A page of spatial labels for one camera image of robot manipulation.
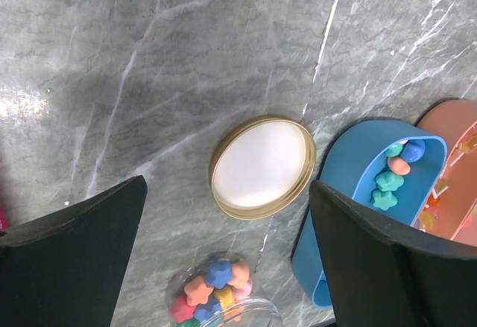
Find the blue tray of star candies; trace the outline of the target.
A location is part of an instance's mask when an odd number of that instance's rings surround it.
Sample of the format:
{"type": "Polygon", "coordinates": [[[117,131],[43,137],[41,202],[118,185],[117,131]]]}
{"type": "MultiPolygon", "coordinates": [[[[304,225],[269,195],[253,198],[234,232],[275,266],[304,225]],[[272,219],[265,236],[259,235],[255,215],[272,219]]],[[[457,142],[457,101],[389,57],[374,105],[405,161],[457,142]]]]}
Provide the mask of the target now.
{"type": "MultiPolygon", "coordinates": [[[[343,132],[329,149],[319,179],[356,202],[371,208],[375,178],[388,169],[386,150],[403,141],[425,144],[421,159],[411,163],[401,187],[395,191],[397,204],[385,215],[408,226],[414,224],[447,158],[446,142],[440,136],[404,121],[369,120],[343,132]]],[[[317,308],[332,304],[320,259],[312,218],[307,215],[297,237],[291,259],[292,271],[301,288],[317,308]]]]}

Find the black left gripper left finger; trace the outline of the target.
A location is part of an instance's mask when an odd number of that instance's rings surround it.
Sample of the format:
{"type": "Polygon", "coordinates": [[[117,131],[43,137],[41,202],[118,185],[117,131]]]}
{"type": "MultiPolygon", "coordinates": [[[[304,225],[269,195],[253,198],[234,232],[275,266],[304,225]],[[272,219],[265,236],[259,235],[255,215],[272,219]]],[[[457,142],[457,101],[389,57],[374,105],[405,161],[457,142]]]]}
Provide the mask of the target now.
{"type": "Polygon", "coordinates": [[[109,326],[147,183],[130,178],[1,231],[2,326],[109,326]]]}

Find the clear glass jar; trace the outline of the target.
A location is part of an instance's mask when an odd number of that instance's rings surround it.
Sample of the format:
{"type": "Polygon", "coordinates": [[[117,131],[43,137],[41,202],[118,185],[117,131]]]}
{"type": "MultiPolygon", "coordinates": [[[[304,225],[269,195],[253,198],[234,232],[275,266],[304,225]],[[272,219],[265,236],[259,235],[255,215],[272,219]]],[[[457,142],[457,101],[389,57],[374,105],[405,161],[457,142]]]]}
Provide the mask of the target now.
{"type": "Polygon", "coordinates": [[[166,288],[170,326],[283,326],[247,259],[211,253],[179,269],[166,288]]]}

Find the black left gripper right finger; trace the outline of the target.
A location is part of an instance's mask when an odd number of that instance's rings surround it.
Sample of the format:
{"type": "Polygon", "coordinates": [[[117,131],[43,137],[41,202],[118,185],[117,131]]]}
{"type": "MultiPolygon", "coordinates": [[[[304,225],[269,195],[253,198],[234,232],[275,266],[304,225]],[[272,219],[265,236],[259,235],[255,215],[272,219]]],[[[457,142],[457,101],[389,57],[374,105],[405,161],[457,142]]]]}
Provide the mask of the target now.
{"type": "Polygon", "coordinates": [[[400,223],[316,180],[309,208],[336,326],[475,326],[476,248],[400,223]]]}

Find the pink toothpaste box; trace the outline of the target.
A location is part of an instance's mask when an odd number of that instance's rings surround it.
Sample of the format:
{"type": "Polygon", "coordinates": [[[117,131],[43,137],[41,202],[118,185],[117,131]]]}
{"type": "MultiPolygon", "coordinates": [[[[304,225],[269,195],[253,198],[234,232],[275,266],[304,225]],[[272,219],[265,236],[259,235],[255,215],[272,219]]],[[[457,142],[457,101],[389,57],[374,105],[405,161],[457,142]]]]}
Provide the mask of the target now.
{"type": "Polygon", "coordinates": [[[0,207],[0,230],[7,229],[7,228],[8,228],[7,219],[4,215],[3,208],[0,207]]]}

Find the pink tray of lollipops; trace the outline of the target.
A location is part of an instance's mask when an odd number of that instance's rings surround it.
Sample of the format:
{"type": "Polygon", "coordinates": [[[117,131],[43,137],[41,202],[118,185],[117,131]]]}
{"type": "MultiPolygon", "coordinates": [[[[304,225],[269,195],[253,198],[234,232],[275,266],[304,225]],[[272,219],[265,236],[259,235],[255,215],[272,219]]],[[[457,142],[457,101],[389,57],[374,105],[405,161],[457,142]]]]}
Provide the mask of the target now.
{"type": "Polygon", "coordinates": [[[447,146],[443,170],[415,226],[423,232],[476,245],[476,102],[444,101],[417,126],[440,136],[447,146]]]}

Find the gold jar lid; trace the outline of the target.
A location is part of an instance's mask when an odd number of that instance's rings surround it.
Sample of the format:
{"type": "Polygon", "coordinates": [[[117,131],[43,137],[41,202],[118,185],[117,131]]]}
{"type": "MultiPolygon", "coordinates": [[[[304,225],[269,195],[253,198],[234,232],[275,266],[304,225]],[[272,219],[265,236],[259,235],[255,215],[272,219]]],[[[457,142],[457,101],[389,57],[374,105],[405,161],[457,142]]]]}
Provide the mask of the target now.
{"type": "Polygon", "coordinates": [[[298,197],[316,158],[315,140],[302,124],[280,115],[252,118],[233,128],[212,154],[212,196],[232,218],[266,218],[298,197]]]}

